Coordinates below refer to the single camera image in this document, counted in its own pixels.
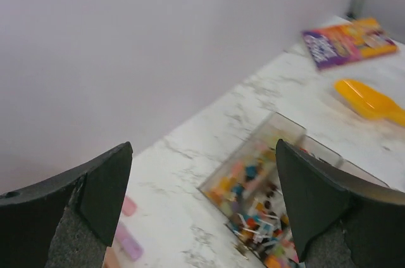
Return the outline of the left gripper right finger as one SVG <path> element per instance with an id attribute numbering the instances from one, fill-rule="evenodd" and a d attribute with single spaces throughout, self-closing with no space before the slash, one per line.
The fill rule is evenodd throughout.
<path id="1" fill-rule="evenodd" d="M 404 267 L 404 193 L 276 145 L 282 194 L 306 267 Z"/>

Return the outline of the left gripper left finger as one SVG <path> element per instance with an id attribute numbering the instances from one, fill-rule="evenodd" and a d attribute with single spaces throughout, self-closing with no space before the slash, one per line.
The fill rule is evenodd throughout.
<path id="1" fill-rule="evenodd" d="M 102 267 L 127 190 L 132 146 L 1 195 L 1 267 Z"/>

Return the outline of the clear four-compartment candy box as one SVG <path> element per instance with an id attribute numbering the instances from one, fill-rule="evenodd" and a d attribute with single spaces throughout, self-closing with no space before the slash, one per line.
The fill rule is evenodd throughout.
<path id="1" fill-rule="evenodd" d="M 235 247 L 242 256 L 251 252 L 265 267 L 304 267 L 297 256 L 278 176 L 275 148 L 279 139 L 368 182 L 386 183 L 307 136 L 303 126 L 274 113 L 200 185 L 200 192 L 226 216 L 226 226 L 235 235 Z"/>

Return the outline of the yellow plastic scoop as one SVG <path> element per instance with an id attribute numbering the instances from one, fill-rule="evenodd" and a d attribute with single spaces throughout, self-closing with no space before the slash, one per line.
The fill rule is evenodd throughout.
<path id="1" fill-rule="evenodd" d="M 334 89 L 360 116 L 368 120 L 388 120 L 404 127 L 404 109 L 393 99 L 353 79 L 335 82 Z"/>

